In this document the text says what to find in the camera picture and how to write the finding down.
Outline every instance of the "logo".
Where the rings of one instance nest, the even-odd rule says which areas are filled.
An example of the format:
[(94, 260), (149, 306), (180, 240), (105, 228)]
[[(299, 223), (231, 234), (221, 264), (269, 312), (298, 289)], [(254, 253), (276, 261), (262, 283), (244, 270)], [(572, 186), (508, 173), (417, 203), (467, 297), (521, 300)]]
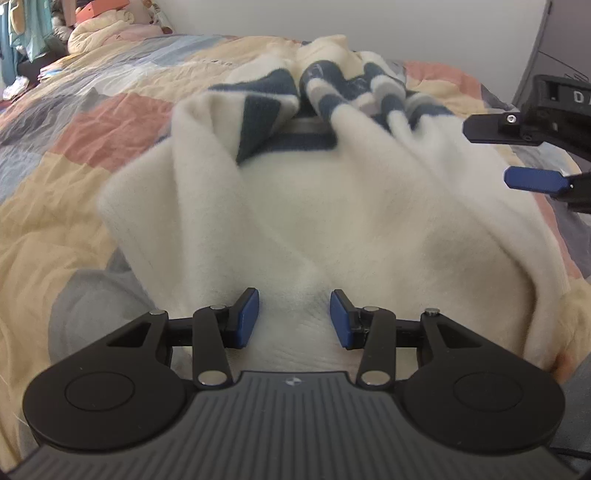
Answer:
[(301, 384), (301, 379), (297, 377), (289, 377), (285, 383), (290, 387), (297, 387), (299, 384)]

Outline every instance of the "pink patch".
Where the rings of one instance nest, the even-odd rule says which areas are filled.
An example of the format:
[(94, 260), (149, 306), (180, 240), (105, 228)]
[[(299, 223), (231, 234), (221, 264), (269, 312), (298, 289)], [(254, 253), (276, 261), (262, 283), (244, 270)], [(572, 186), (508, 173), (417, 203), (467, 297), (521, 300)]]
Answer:
[(154, 145), (172, 107), (163, 100), (120, 93), (75, 115), (49, 151), (73, 163), (116, 171)]
[(443, 63), (426, 63), (423, 61), (407, 61), (404, 63), (407, 75), (415, 80), (445, 80), (457, 85), (464, 95), (482, 100), (480, 82), (460, 69)]
[(573, 259), (570, 258), (569, 249), (566, 247), (564, 238), (562, 238), (562, 235), (560, 235), (558, 223), (556, 222), (556, 217), (554, 215), (554, 210), (552, 210), (552, 207), (544, 195), (541, 193), (534, 193), (533, 195), (535, 197), (535, 201), (538, 202), (538, 207), (544, 216), (546, 224), (552, 230), (554, 237), (556, 237), (556, 241), (560, 247), (560, 255), (562, 256), (564, 267), (566, 268), (566, 273), (568, 273), (569, 277), (572, 278), (582, 278), (583, 275), (581, 274), (581, 271), (577, 267), (576, 263), (574, 263)]

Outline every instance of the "hanging clothes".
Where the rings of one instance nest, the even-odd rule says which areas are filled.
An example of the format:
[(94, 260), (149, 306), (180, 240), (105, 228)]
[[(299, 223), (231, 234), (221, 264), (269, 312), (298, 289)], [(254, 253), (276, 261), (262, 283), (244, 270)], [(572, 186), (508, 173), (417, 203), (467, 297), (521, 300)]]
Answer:
[(17, 78), (18, 53), (10, 46), (7, 5), (0, 5), (0, 53), (2, 81), (4, 85), (12, 85)]
[[(17, 3), (22, 0), (11, 0)], [(12, 47), (23, 46), (29, 61), (33, 62), (39, 55), (49, 50), (46, 41), (51, 37), (51, 10), (48, 0), (27, 0), (24, 2), (24, 32), (19, 35), (18, 27), (9, 23)]]

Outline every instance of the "gray fabric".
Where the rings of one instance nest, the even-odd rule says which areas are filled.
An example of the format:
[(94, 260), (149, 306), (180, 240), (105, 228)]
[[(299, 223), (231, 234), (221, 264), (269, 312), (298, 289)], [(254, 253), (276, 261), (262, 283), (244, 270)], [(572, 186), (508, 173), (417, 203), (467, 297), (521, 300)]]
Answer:
[[(49, 320), (52, 364), (155, 308), (116, 250), (105, 270), (78, 270), (57, 297)], [(191, 377), (190, 354), (174, 349), (173, 370)]]
[[(591, 452), (591, 355), (564, 385), (566, 411), (552, 446)], [(563, 457), (579, 472), (591, 468), (591, 462)]]

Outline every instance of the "circular pad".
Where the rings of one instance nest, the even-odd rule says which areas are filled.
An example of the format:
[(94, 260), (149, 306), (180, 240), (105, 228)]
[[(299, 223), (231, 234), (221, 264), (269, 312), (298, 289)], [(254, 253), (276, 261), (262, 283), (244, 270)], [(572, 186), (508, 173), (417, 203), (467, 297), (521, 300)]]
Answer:
[(523, 397), (523, 390), (515, 380), (491, 372), (461, 377), (453, 386), (453, 392), (466, 407), (478, 411), (509, 410)]
[(95, 372), (72, 381), (66, 387), (66, 398), (81, 410), (105, 411), (123, 405), (134, 390), (134, 383), (124, 375)]

